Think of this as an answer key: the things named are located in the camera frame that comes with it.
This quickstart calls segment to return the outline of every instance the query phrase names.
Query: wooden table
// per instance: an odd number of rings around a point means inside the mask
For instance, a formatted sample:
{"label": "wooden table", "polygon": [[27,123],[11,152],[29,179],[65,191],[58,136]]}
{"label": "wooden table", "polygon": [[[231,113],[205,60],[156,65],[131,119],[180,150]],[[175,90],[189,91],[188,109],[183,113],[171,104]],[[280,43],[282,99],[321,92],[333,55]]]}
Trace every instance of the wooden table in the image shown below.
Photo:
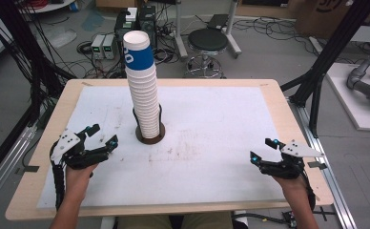
{"label": "wooden table", "polygon": [[[10,202],[6,217],[10,220],[51,219],[54,209],[37,209],[45,178],[50,167],[49,151],[52,144],[59,138],[67,126],[74,111],[75,104],[85,86],[127,86],[126,79],[75,79],[70,80],[62,93],[51,119],[31,158],[30,165],[40,166],[37,173],[25,173]],[[286,102],[279,85],[275,80],[268,79],[158,79],[158,86],[170,87],[260,87],[267,107],[277,129],[278,137],[283,142],[295,139],[305,142],[305,138]],[[305,162],[314,160],[305,158]],[[333,202],[331,192],[318,168],[306,166],[312,187],[318,196],[317,205],[330,205]],[[284,201],[266,202],[222,202],[222,203],[193,203],[179,206],[112,206],[81,208],[80,217],[84,216],[124,216],[141,214],[167,214],[186,212],[229,211],[257,208],[285,207]]]}

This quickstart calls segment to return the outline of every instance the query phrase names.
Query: black stool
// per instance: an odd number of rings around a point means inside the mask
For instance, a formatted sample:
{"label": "black stool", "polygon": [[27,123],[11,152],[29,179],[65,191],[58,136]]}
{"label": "black stool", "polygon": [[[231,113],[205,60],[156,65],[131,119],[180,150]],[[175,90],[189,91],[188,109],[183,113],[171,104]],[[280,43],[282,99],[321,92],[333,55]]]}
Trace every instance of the black stool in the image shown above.
{"label": "black stool", "polygon": [[226,78],[220,63],[212,55],[224,52],[227,44],[227,36],[221,31],[212,29],[192,31],[188,36],[188,45],[191,50],[200,55],[192,57],[188,61],[185,75],[191,73],[203,78],[220,75],[220,78]]}

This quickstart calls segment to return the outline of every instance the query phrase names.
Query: white board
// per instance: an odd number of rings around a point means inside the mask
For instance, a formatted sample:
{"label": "white board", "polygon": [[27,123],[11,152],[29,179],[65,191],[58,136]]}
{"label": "white board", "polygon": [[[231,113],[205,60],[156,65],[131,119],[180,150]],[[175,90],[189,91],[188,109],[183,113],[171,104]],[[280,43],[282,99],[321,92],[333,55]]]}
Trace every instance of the white board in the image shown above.
{"label": "white board", "polygon": [[[76,133],[98,123],[86,149],[112,135],[119,146],[94,171],[83,206],[216,203],[284,199],[271,177],[250,163],[250,150],[271,161],[279,151],[264,144],[277,138],[260,88],[160,87],[166,135],[140,143],[128,87],[85,87],[68,128]],[[38,208],[54,206],[49,170]]]}
{"label": "white board", "polygon": [[[357,66],[335,63],[327,74],[334,91],[357,130],[370,131],[370,101],[364,94],[346,87],[349,73]],[[370,84],[370,66],[361,81]]]}

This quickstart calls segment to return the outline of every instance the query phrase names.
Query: brown circular base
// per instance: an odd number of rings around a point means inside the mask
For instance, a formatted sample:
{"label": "brown circular base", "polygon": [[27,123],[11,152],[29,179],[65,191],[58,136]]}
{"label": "brown circular base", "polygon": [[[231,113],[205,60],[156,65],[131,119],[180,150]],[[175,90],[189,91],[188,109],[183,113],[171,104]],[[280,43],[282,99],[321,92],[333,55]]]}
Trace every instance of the brown circular base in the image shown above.
{"label": "brown circular base", "polygon": [[164,138],[164,135],[165,135],[165,126],[161,122],[160,122],[160,134],[157,135],[157,136],[155,136],[155,137],[153,137],[153,138],[146,138],[146,137],[144,137],[141,134],[141,130],[140,130],[140,127],[139,126],[137,126],[137,128],[135,129],[135,136],[137,137],[137,139],[141,143],[144,143],[144,144],[147,144],[147,145],[156,144],[157,142],[159,142],[160,140],[162,140],[162,138]]}

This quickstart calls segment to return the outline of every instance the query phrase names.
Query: round stool seat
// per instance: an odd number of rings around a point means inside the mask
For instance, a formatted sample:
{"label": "round stool seat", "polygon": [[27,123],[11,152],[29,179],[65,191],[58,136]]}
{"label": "round stool seat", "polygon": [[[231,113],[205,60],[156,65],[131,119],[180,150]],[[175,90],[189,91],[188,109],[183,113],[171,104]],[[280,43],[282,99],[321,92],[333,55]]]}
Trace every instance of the round stool seat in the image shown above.
{"label": "round stool seat", "polygon": [[222,52],[227,47],[227,37],[221,31],[202,29],[192,31],[188,36],[191,49],[199,52]]}

